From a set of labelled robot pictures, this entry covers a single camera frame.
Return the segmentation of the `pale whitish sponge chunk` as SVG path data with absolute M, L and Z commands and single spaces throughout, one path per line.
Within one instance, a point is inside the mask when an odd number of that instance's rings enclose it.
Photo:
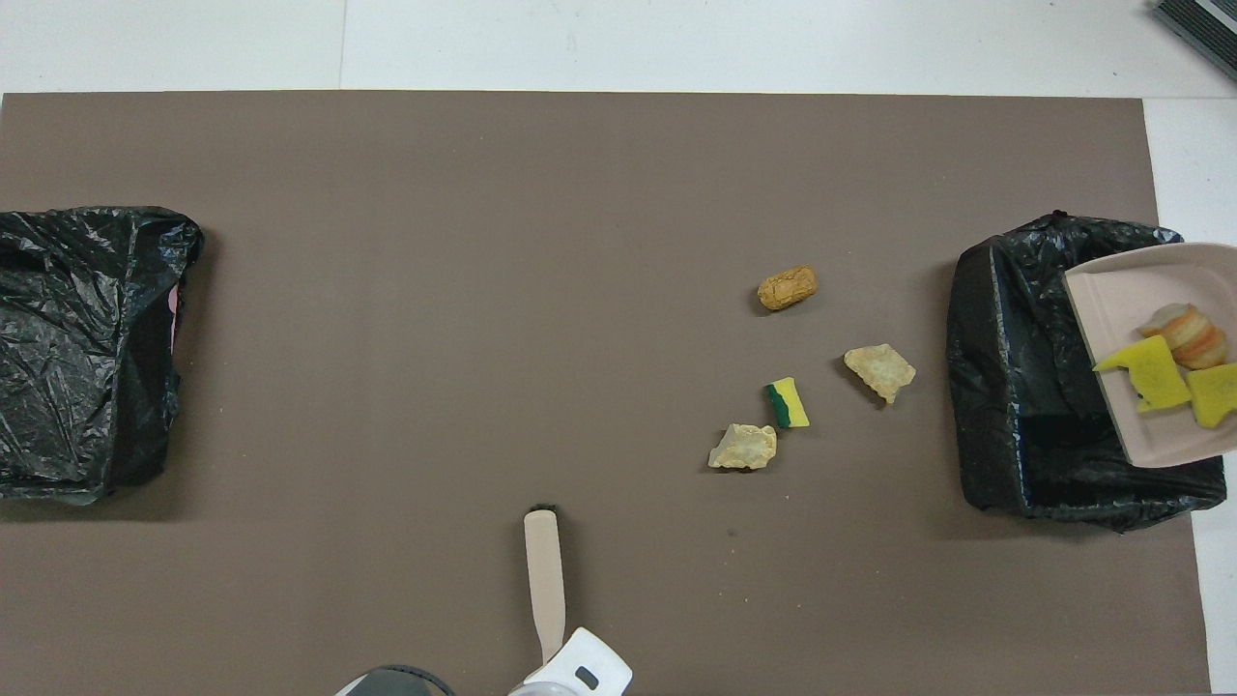
M 730 423 L 719 444 L 708 454 L 710 470 L 763 470 L 778 449 L 774 427 Z

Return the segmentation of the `green and yellow sponge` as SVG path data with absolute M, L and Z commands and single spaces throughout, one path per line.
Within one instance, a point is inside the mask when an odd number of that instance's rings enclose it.
M 783 376 L 763 387 L 764 399 L 768 401 L 769 410 L 773 414 L 773 424 L 782 430 L 787 428 L 810 427 L 810 418 L 807 414 L 798 384 L 792 376 Z

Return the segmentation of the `beige hand brush black bristles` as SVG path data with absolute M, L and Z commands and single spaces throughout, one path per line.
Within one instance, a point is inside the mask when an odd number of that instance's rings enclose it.
M 541 661 L 562 651 L 567 630 L 567 595 L 562 574 L 560 517 L 550 504 L 532 507 L 523 516 L 529 600 Z

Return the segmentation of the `pale yellowish sponge chunk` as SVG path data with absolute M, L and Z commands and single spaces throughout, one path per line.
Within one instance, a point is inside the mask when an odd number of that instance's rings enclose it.
M 901 389 L 917 376 L 917 368 L 889 342 L 849 349 L 842 362 L 887 405 L 894 404 Z

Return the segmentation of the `beige plastic dustpan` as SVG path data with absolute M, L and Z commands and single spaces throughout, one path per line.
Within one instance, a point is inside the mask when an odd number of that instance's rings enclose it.
M 1163 244 L 1077 265 L 1065 274 L 1079 331 L 1094 362 L 1141 339 L 1138 328 L 1166 305 L 1194 305 L 1223 330 L 1237 354 L 1237 246 Z M 1096 376 L 1131 464 L 1166 469 L 1237 452 L 1237 414 L 1201 427 L 1189 405 L 1138 410 L 1124 368 Z

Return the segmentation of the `notched yellow sponge piece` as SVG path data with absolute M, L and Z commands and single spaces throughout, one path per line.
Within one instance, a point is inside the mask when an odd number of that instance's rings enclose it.
M 1175 409 L 1192 401 L 1192 392 L 1162 334 L 1145 336 L 1094 365 L 1096 373 L 1118 368 L 1126 370 L 1128 382 L 1136 391 L 1137 413 Z

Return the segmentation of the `orange striped croissant piece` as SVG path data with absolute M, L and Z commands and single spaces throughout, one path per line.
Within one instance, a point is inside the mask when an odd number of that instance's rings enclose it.
M 1171 359 L 1184 368 L 1215 368 L 1228 357 L 1223 329 L 1194 304 L 1162 305 L 1136 331 L 1141 336 L 1160 335 Z

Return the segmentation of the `black bag lined trash bin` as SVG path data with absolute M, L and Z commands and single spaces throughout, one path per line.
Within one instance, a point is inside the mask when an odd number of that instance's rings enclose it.
M 1051 211 L 959 257 L 946 359 L 969 504 L 1124 533 L 1227 498 L 1218 455 L 1131 464 L 1068 295 L 1075 266 L 1163 244 L 1181 235 Z
M 161 206 L 0 211 L 0 501 L 85 506 L 163 471 L 204 245 Z

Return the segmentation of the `brown bread roll piece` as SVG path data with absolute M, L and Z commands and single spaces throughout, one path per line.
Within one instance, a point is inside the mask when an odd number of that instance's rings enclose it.
M 811 265 L 798 265 L 779 274 L 766 277 L 757 286 L 756 295 L 760 305 L 767 312 L 783 312 L 790 305 L 816 295 L 819 282 L 816 269 Z

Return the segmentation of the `brown table mat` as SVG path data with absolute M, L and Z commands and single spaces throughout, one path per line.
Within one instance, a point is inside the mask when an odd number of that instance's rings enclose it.
M 1188 516 L 1118 535 L 962 498 L 962 251 L 1157 220 L 1139 101 L 10 94 L 0 210 L 205 229 L 166 472 L 0 503 L 0 696 L 302 696 L 539 659 L 522 519 L 637 695 L 1206 691 Z M 819 291 L 767 312 L 798 265 Z M 884 404 L 842 362 L 917 368 Z M 810 427 L 777 428 L 792 376 Z M 730 423 L 763 470 L 710 470 Z

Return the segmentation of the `dark ribbed vent panel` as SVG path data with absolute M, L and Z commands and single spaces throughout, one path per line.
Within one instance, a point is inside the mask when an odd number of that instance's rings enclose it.
M 1154 0 L 1150 14 L 1237 82 L 1237 0 Z

